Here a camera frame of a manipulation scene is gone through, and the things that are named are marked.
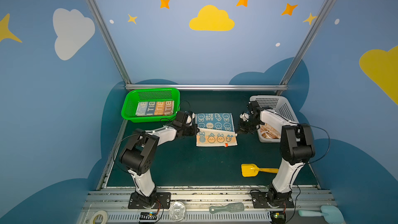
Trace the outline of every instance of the work surface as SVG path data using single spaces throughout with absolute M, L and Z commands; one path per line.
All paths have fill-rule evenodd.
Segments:
M 246 111 L 252 95 L 266 95 L 267 92 L 225 92 L 225 91 L 181 91 L 181 110 L 195 113 L 231 112 L 235 128 L 239 114 Z M 152 130 L 166 122 L 128 122 L 124 137 L 136 128 Z M 257 134 L 239 134 L 237 146 L 197 147 L 196 137 L 178 138 L 157 148 L 150 169 L 152 180 L 157 186 L 214 186 L 214 185 L 269 185 L 276 174 L 259 172 L 256 177 L 243 177 L 240 165 L 254 163 L 262 168 L 279 168 L 281 155 L 279 143 L 261 143 Z M 127 139 L 121 144 L 124 147 Z M 295 184 L 316 185 L 310 167 L 306 165 L 298 174 Z M 113 166 L 107 186 L 134 186 L 131 176 Z

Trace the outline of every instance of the gray brush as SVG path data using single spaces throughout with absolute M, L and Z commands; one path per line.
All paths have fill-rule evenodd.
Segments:
M 240 212 L 240 211 L 244 211 L 244 210 L 245 210 L 245 206 L 241 202 L 230 203 L 223 207 L 210 206 L 210 209 L 209 209 L 211 214 L 221 212 L 221 211 Z

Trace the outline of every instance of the white basket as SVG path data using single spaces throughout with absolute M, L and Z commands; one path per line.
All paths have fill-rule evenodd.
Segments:
M 257 101 L 261 107 L 271 107 L 283 117 L 298 122 L 289 101 L 283 96 L 274 95 L 254 95 L 250 97 L 250 101 Z M 257 130 L 258 138 L 263 143 L 279 143 L 281 140 L 276 138 L 264 138 L 261 136 L 260 130 Z

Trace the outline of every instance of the yellow shovel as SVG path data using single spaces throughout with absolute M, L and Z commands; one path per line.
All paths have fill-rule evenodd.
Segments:
M 253 163 L 242 164 L 242 176 L 244 177 L 255 177 L 258 172 L 278 173 L 278 171 L 278 169 L 259 168 Z

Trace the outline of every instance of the transparent lid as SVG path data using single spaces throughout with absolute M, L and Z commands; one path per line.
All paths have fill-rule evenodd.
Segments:
M 181 221 L 186 213 L 185 205 L 182 202 L 173 202 L 169 208 L 169 215 L 173 221 Z

